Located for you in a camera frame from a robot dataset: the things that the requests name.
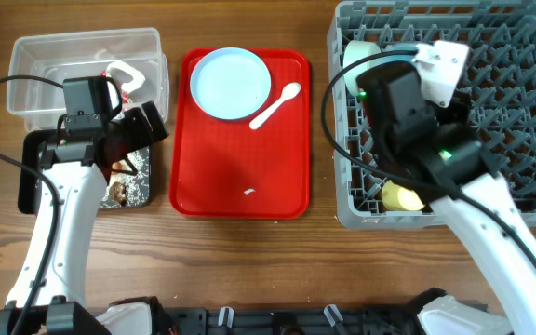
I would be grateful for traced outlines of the light blue plate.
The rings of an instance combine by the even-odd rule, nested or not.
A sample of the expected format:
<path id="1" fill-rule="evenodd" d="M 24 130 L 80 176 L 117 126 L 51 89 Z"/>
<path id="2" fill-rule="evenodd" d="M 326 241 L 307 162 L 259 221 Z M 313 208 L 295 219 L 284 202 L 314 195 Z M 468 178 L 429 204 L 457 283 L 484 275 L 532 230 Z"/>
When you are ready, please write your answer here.
<path id="1" fill-rule="evenodd" d="M 196 105 L 221 120 L 238 120 L 258 111 L 272 89 L 265 62 L 238 47 L 209 52 L 194 67 L 190 90 Z"/>

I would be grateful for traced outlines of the orange carrot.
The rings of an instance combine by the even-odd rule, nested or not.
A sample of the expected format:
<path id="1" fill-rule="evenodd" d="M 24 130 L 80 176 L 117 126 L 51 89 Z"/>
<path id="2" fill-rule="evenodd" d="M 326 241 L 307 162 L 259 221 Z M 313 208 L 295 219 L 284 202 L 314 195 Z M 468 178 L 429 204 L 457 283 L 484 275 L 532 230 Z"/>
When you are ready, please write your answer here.
<path id="1" fill-rule="evenodd" d="M 121 171 L 124 171 L 125 168 L 123 166 L 122 161 L 118 161 L 112 164 L 112 172 L 113 173 L 119 173 Z"/>

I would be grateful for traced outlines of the dark food scrap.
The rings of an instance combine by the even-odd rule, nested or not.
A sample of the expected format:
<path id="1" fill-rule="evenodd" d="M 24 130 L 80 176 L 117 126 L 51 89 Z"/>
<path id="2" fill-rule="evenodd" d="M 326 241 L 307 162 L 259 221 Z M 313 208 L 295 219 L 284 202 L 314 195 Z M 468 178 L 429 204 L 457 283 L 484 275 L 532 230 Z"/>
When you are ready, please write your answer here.
<path id="1" fill-rule="evenodd" d="M 120 206 L 124 206 L 127 203 L 127 187 L 119 181 L 110 186 L 108 195 L 111 200 Z"/>

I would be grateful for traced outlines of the green bowl with rice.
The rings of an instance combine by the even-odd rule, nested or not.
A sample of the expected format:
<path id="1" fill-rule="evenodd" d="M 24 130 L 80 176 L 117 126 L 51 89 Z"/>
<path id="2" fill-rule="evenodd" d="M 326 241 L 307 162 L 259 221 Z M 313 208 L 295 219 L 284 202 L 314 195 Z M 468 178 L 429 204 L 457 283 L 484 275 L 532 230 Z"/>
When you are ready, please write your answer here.
<path id="1" fill-rule="evenodd" d="M 342 63 L 343 68 L 346 69 L 354 62 L 380 52 L 381 49 L 376 43 L 366 41 L 351 41 L 344 50 Z M 357 77 L 363 72 L 367 71 L 370 67 L 371 65 L 368 62 L 364 62 L 349 70 L 343 76 L 346 88 L 352 96 L 357 97 L 359 95 L 359 88 L 356 82 Z"/>

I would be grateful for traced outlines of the yellow plastic cup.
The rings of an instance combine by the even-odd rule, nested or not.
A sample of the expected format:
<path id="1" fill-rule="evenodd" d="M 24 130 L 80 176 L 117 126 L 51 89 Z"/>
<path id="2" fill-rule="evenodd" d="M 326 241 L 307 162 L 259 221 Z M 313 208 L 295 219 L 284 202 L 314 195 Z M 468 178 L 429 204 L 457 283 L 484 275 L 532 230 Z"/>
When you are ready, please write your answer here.
<path id="1" fill-rule="evenodd" d="M 420 211 L 425 208 L 425 204 L 414 191 L 392 181 L 383 185 L 381 199 L 388 211 Z"/>

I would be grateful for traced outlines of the light blue bowl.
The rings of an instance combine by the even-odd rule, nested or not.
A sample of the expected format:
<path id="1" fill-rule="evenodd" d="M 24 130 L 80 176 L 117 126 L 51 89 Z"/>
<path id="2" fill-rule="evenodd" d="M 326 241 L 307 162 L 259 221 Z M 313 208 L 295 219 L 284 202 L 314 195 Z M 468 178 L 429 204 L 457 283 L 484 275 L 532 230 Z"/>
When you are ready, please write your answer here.
<path id="1" fill-rule="evenodd" d="M 412 56 L 416 55 L 419 49 L 414 43 L 400 43 L 390 45 L 384 49 L 387 53 L 392 53 L 395 56 Z"/>

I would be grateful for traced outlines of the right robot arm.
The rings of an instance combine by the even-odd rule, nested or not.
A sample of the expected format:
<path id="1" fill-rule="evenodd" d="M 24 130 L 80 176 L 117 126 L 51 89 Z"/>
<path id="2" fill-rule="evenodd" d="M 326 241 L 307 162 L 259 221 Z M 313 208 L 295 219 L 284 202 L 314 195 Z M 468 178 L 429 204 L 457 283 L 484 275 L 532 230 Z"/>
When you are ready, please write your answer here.
<path id="1" fill-rule="evenodd" d="M 461 240 L 515 334 L 536 334 L 536 239 L 517 211 L 493 153 L 463 121 L 443 117 L 407 62 L 356 79 L 376 162 Z"/>

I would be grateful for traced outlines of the white plastic spoon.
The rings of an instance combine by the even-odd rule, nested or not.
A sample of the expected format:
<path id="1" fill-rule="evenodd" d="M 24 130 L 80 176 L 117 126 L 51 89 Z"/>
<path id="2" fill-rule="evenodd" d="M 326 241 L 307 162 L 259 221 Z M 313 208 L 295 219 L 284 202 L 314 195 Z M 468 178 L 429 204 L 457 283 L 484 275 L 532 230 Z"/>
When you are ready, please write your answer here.
<path id="1" fill-rule="evenodd" d="M 302 86 L 300 83 L 291 82 L 286 84 L 281 91 L 280 97 L 252 119 L 248 124 L 249 128 L 251 130 L 259 129 L 284 102 L 295 98 L 301 92 L 301 89 Z"/>

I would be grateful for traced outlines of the red snack wrapper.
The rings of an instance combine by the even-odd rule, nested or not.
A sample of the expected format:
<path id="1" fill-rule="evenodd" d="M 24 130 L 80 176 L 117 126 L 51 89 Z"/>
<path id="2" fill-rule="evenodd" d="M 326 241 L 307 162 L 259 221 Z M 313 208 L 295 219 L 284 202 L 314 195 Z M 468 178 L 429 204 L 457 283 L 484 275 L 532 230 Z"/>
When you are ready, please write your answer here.
<path id="1" fill-rule="evenodd" d="M 109 75 L 109 73 L 106 70 L 102 71 L 100 73 L 100 76 L 111 78 L 111 76 Z M 129 95 L 126 93 L 126 91 L 124 89 L 121 89 L 121 97 L 122 97 L 122 103 L 123 104 L 128 104 L 128 103 L 133 102 L 133 100 L 129 97 Z"/>

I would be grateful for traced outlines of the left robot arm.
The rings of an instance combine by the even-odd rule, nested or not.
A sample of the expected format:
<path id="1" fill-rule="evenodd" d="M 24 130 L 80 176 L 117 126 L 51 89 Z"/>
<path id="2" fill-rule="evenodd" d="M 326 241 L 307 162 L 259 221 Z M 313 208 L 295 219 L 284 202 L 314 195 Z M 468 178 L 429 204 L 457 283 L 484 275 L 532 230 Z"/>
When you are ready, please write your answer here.
<path id="1" fill-rule="evenodd" d="M 71 115 L 36 147 L 24 172 L 41 181 L 33 236 L 22 271 L 0 309 L 0 334 L 168 334 L 172 320 L 155 296 L 124 299 L 94 316 L 85 276 L 92 229 L 115 162 L 168 136 L 153 102 L 119 120 Z"/>

